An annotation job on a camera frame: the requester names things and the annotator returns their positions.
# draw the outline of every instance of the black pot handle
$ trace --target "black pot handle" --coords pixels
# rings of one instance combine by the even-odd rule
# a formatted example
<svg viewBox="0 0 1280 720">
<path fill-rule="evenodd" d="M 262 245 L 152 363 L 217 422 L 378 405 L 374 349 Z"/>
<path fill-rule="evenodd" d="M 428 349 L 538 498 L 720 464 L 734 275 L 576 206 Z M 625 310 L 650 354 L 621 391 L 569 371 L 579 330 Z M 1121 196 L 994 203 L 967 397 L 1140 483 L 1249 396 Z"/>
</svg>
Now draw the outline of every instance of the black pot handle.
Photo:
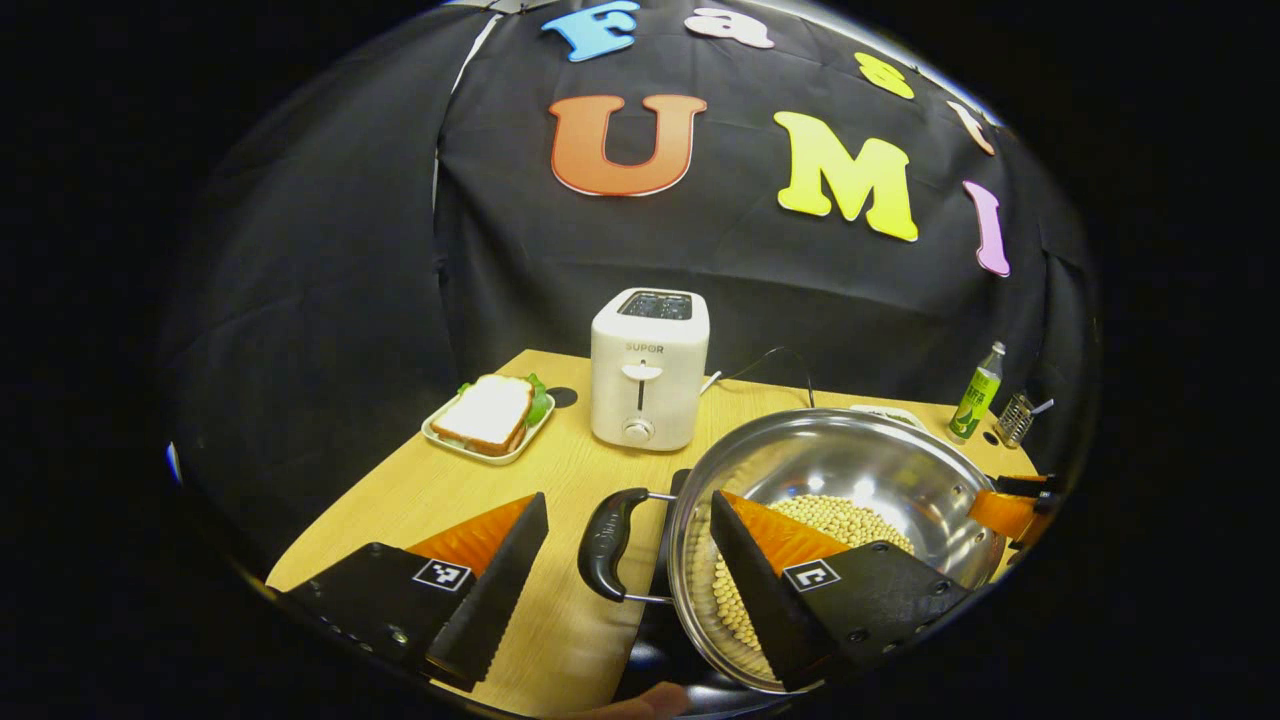
<svg viewBox="0 0 1280 720">
<path fill-rule="evenodd" d="M 591 512 L 586 532 L 582 533 L 582 543 L 577 546 L 577 574 L 582 575 L 582 582 L 596 594 L 613 602 L 639 600 L 672 605 L 669 597 L 627 594 L 627 588 L 618 579 L 618 561 L 631 539 L 631 511 L 650 497 L 668 502 L 676 500 L 673 495 L 649 492 L 646 488 L 618 491 L 605 497 Z"/>
</svg>

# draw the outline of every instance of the person's hand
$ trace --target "person's hand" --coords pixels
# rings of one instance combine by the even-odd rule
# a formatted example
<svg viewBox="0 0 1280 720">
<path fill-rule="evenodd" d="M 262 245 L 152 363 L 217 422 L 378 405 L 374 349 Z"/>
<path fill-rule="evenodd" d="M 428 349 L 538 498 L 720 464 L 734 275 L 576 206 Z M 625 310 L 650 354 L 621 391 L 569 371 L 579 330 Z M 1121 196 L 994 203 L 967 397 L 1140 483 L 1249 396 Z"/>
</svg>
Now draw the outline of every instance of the person's hand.
<svg viewBox="0 0 1280 720">
<path fill-rule="evenodd" d="M 689 693 L 675 683 L 658 683 L 639 697 L 564 715 L 558 720 L 671 720 L 689 710 Z"/>
</svg>

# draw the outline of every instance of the orange letter u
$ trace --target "orange letter u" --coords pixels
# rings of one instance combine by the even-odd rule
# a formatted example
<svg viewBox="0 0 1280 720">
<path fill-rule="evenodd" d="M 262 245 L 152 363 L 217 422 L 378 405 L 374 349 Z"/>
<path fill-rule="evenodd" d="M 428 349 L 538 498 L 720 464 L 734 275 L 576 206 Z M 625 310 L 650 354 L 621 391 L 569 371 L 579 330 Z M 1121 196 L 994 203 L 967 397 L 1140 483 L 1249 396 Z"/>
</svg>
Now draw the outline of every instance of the orange letter u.
<svg viewBox="0 0 1280 720">
<path fill-rule="evenodd" d="M 552 143 L 556 179 L 585 195 L 653 195 L 680 182 L 694 152 L 694 115 L 707 101 L 685 95 L 650 95 L 644 106 L 658 114 L 653 156 L 618 165 L 604 156 L 609 115 L 626 102 L 614 95 L 567 97 L 550 106 L 558 118 Z"/>
</svg>

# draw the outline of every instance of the power cord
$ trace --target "power cord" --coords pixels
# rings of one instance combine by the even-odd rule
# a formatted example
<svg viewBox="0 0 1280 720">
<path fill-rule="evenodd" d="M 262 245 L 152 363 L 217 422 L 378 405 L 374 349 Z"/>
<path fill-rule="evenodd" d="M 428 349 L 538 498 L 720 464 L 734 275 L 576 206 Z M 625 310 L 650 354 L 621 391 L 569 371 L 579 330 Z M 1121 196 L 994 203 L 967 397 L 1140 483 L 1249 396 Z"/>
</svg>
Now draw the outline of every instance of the power cord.
<svg viewBox="0 0 1280 720">
<path fill-rule="evenodd" d="M 774 347 L 773 350 L 765 352 L 764 355 L 760 355 L 755 360 L 755 363 L 751 363 L 746 368 L 742 368 L 741 370 L 733 373 L 732 375 L 726 377 L 724 379 L 726 380 L 732 380 L 733 378 L 737 378 L 740 375 L 745 375 L 746 373 L 754 370 L 756 365 L 759 365 L 760 363 L 764 363 L 769 357 L 769 355 L 773 355 L 774 352 L 780 352 L 780 351 L 783 351 L 783 350 L 787 351 L 787 352 L 790 352 L 791 355 L 795 355 L 796 360 L 800 360 L 800 366 L 804 368 L 805 387 L 809 388 L 809 407 L 817 407 L 817 405 L 813 401 L 813 379 L 809 375 L 809 364 L 805 361 L 804 355 L 800 355 L 799 352 L 796 352 L 795 350 L 791 350 L 790 347 L 787 347 L 785 345 L 780 345 L 780 346 Z M 701 393 L 707 392 L 707 388 L 712 387 L 712 384 L 714 384 L 716 380 L 718 380 L 719 378 L 721 378 L 721 373 L 719 373 L 719 370 L 717 370 L 716 374 L 712 375 L 709 380 L 707 380 L 707 384 L 703 386 L 703 389 L 700 389 L 698 392 L 698 395 L 701 395 Z"/>
</svg>

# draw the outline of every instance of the plate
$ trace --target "plate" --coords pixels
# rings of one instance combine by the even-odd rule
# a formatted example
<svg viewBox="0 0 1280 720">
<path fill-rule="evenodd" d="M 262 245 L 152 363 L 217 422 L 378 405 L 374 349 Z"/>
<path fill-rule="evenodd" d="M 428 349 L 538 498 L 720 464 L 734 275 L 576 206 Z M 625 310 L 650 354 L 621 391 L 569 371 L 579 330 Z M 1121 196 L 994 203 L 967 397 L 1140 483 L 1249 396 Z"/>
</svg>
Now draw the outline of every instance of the plate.
<svg viewBox="0 0 1280 720">
<path fill-rule="evenodd" d="M 547 420 L 550 419 L 552 413 L 556 411 L 556 398 L 548 395 L 547 400 L 550 401 L 550 407 L 547 409 L 547 414 L 543 415 L 543 419 L 539 420 L 536 425 L 525 430 L 525 439 L 520 441 L 520 445 L 516 446 L 516 450 L 508 452 L 507 455 L 492 456 L 492 455 L 484 455 L 483 452 L 475 452 L 465 447 L 458 447 L 453 445 L 453 442 L 447 441 L 440 436 L 435 434 L 435 430 L 431 429 L 431 423 L 434 423 L 436 418 L 448 411 L 449 407 L 453 407 L 453 405 L 461 398 L 462 398 L 461 395 L 454 395 L 448 402 L 442 405 L 439 410 L 431 413 L 430 418 L 422 420 L 422 434 L 426 437 L 428 442 L 431 442 L 433 445 L 438 445 L 447 450 L 452 450 L 453 452 L 466 455 L 467 457 L 474 457 L 488 465 L 507 465 L 515 461 L 517 457 L 520 457 L 520 454 L 524 452 L 526 447 L 529 447 L 530 441 L 534 439 L 534 436 L 538 434 L 538 430 L 543 429 L 543 425 L 545 425 Z"/>
<path fill-rule="evenodd" d="M 918 430 L 929 432 L 919 418 L 906 410 L 902 410 L 901 407 L 886 407 L 883 405 L 850 405 L 849 409 L 858 410 L 859 413 L 870 413 L 872 415 L 879 415 L 881 418 L 888 418 L 890 420 L 905 423 Z"/>
</svg>

